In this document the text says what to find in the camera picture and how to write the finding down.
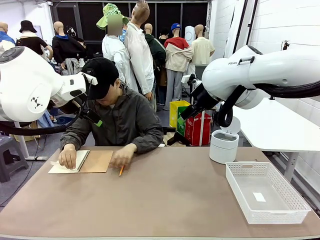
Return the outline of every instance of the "basket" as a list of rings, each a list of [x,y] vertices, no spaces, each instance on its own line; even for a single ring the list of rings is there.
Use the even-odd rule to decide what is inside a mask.
[[[177,128],[178,107],[189,106],[187,101],[171,101],[170,102],[170,127]]]
[[[249,224],[301,224],[311,211],[270,162],[227,162],[225,175]]]

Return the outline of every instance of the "beige jacket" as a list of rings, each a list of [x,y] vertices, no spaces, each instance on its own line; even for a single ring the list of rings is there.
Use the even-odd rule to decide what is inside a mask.
[[[193,55],[192,47],[180,49],[169,43],[166,46],[165,68],[176,72],[185,72]]]

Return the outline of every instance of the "stool leg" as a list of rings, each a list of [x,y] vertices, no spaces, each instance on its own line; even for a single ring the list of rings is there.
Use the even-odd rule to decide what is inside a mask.
[[[0,182],[5,183],[10,181],[9,171],[5,164],[5,158],[2,153],[0,153]]]
[[[29,168],[29,165],[28,165],[28,163],[27,163],[27,161],[25,159],[25,156],[23,155],[18,143],[15,140],[13,140],[13,147],[16,150],[16,152],[18,153],[18,155],[20,157],[20,161],[23,164],[24,168],[25,169]]]

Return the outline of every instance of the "mannequin hand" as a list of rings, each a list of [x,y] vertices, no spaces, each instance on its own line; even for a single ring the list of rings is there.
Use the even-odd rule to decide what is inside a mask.
[[[76,167],[77,151],[75,145],[68,143],[64,146],[59,155],[59,163],[67,169],[74,169]]]
[[[152,92],[148,92],[148,93],[147,93],[147,94],[145,94],[144,96],[145,96],[145,97],[146,97],[146,99],[148,99],[149,101],[151,101],[151,100],[154,98],[154,96],[153,96]]]
[[[137,146],[134,143],[130,143],[120,150],[116,151],[110,160],[110,165],[116,168],[121,168],[123,165],[128,165],[135,151],[137,151]]]
[[[66,63],[65,63],[65,62],[61,63],[61,68],[62,68],[63,70],[66,70]]]

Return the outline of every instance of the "spiral notebook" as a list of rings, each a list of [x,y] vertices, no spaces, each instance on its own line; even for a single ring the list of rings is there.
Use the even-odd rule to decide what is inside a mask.
[[[75,174],[75,173],[105,173],[113,151],[79,150],[76,152],[75,169],[61,166],[59,161],[51,162],[53,165],[48,174]]]

